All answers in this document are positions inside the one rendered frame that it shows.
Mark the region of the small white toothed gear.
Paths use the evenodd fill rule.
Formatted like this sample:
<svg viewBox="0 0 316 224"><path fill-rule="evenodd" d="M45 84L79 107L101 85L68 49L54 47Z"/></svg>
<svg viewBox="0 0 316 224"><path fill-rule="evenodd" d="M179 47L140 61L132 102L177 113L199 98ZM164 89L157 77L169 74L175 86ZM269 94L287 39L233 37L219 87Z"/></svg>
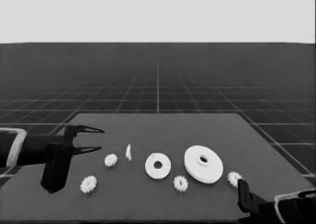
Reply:
<svg viewBox="0 0 316 224"><path fill-rule="evenodd" d="M84 193L90 193L97 186L97 179L94 176L86 177L80 185L80 189Z"/></svg>
<svg viewBox="0 0 316 224"><path fill-rule="evenodd" d="M188 180L184 176L176 176L173 184L174 189L178 192L186 192L189 186Z"/></svg>
<svg viewBox="0 0 316 224"><path fill-rule="evenodd" d="M105 157L105 166L110 168L113 167L118 161L118 156L116 154L109 154Z"/></svg>
<svg viewBox="0 0 316 224"><path fill-rule="evenodd" d="M238 186L238 181L242 179L242 176L237 172L230 172L227 176L228 182L233 186Z"/></svg>

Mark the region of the large thick white disc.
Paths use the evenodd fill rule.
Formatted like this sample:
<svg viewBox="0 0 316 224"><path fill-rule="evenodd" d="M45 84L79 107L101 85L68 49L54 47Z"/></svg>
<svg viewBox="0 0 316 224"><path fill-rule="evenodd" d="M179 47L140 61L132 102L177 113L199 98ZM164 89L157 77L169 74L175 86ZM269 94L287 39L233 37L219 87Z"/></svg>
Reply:
<svg viewBox="0 0 316 224"><path fill-rule="evenodd" d="M204 184L214 184L223 175L223 163L219 156L210 148L193 145L184 155L187 172L197 181Z"/></svg>

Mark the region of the white round carrier with pins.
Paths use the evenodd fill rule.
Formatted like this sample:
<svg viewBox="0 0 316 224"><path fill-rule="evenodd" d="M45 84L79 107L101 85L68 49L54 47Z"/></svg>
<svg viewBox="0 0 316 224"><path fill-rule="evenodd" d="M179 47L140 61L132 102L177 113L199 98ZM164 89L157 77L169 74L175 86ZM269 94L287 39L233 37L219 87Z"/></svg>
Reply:
<svg viewBox="0 0 316 224"><path fill-rule="evenodd" d="M171 171L171 161L163 153L152 153L145 161L145 172L154 180L165 179Z"/></svg>

